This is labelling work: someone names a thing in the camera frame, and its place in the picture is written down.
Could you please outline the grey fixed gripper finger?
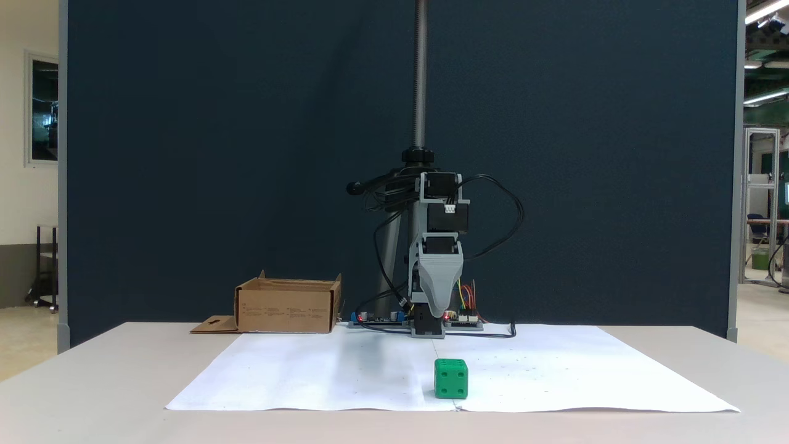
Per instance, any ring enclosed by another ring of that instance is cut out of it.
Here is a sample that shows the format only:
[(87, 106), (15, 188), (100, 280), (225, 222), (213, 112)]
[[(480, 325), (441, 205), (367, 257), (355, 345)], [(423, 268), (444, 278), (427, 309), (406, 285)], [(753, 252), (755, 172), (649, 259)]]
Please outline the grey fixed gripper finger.
[(462, 275), (463, 259), (420, 259), (418, 275), (422, 296), (433, 317), (442, 317), (451, 302), (452, 289)]

